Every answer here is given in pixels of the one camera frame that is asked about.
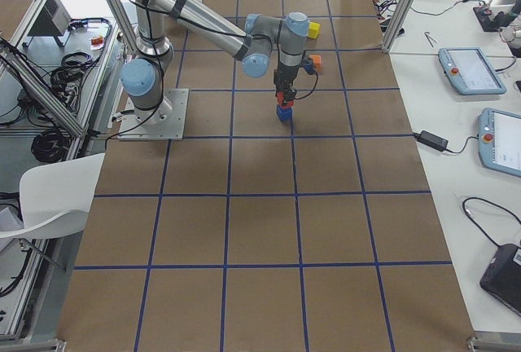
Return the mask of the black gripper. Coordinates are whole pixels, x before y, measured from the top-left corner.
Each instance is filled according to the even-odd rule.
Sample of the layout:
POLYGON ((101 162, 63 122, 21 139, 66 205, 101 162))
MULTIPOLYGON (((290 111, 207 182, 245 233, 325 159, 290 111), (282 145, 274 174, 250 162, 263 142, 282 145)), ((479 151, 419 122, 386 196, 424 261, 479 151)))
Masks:
POLYGON ((287 66, 279 64, 274 70, 275 95, 278 102, 283 102, 284 91, 286 91, 286 104, 293 104, 296 97, 296 90, 293 82, 297 78, 299 66, 287 66))

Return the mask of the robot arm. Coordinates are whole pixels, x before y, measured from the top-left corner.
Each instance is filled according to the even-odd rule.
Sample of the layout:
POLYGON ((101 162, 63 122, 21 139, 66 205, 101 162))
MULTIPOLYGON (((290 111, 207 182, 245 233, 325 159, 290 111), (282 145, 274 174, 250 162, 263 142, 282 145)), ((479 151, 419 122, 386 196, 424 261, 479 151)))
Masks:
POLYGON ((140 33, 146 42, 158 42, 164 30, 155 33, 154 20, 166 15, 180 25, 207 38, 239 61, 249 77, 262 77, 268 69, 273 49, 277 50, 274 70, 277 116, 280 121, 292 119, 296 99, 293 82, 304 66, 304 48, 310 19, 302 12, 291 12, 278 19, 261 14, 250 14, 245 29, 232 24, 198 0, 136 0, 144 11, 145 30, 140 33))

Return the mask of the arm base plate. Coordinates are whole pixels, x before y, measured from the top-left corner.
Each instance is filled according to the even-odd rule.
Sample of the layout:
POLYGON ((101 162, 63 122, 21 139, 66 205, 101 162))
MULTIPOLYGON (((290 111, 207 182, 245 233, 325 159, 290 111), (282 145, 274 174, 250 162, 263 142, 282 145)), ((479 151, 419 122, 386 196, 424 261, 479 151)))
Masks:
POLYGON ((188 99, 187 88, 167 89, 158 111, 145 123, 149 115, 144 111, 124 115, 117 138, 125 141, 182 140, 188 99))

